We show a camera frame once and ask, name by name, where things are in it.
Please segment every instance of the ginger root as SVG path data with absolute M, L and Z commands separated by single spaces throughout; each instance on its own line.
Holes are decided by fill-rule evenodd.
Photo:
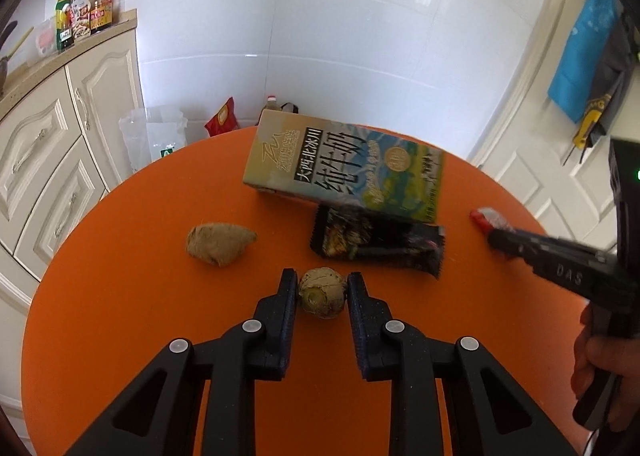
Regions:
M 322 319 L 337 316 L 344 308 L 344 278 L 329 267 L 308 271 L 298 283 L 302 309 Z
M 234 262 L 257 234 L 233 223 L 198 225 L 187 235 L 187 252 L 212 265 L 226 267 Z

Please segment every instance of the human hand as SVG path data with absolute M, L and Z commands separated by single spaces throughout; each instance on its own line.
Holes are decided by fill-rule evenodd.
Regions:
M 622 376 L 620 393 L 611 405 L 607 422 L 612 431 L 623 431 L 640 409 L 640 340 L 592 337 L 592 319 L 591 306 L 587 306 L 580 316 L 584 328 L 574 344 L 571 388 L 580 398 L 591 386 L 596 368 Z

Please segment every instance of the round table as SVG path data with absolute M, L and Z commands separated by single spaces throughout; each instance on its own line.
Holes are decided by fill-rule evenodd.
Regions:
M 316 205 L 242 184 L 255 128 L 177 151 L 116 188 L 76 227 L 33 299 L 22 351 L 24 419 L 38 456 L 61 456 L 171 339 L 219 337 L 273 294 L 283 268 L 361 271 L 370 295 L 431 338 L 478 338 L 578 447 L 570 390 L 582 300 L 492 253 L 469 211 L 491 206 L 542 232 L 492 179 L 447 155 L 437 223 L 446 227 L 440 279 L 333 262 L 308 246 Z M 241 224 L 257 242 L 224 269 L 188 256 L 187 232 Z M 390 385 L 366 383 L 347 312 L 297 314 L 282 382 L 256 382 L 259 456 L 388 454 Z

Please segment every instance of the blue cloth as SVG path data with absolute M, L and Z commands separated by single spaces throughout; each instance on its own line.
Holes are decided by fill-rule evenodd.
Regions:
M 609 34 L 618 20 L 616 0 L 587 0 L 564 46 L 548 95 L 577 123 Z

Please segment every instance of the drawer handle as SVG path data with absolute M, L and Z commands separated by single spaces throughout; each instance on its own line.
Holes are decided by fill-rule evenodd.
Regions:
M 78 88 L 76 88 L 76 99 L 78 99 L 79 103 L 82 105 L 82 110 L 84 111 L 84 129 L 89 131 L 89 129 L 91 129 L 91 124 L 89 123 L 89 112 Z
M 76 201 L 77 197 L 78 195 L 76 193 L 71 195 L 71 198 L 69 199 L 69 204 L 66 206 L 65 218 L 60 222 L 60 225 L 56 227 L 56 231 L 54 232 L 55 237 L 59 238 L 61 236 L 62 229 L 66 227 L 66 223 L 69 221 L 69 218 L 71 218 L 71 210 L 74 206 L 74 202 Z
M 40 130 L 40 133 L 38 133 L 38 136 L 35 138 L 35 140 L 31 143 L 31 146 L 29 146 L 29 149 L 27 149 L 24 153 L 24 155 L 22 156 L 22 158 L 20 160 L 18 160 L 16 163 L 14 163 L 14 166 L 11 169 L 11 172 L 15 175 L 15 173 L 17 173 L 18 171 L 20 171 L 20 168 L 22 167 L 22 165 L 29 160 L 29 157 L 31 157 L 33 155 L 33 152 L 36 150 L 36 148 L 38 147 L 38 144 L 40 142 L 42 142 L 42 140 L 44 139 L 44 137 L 47 136 L 47 130 L 45 128 Z

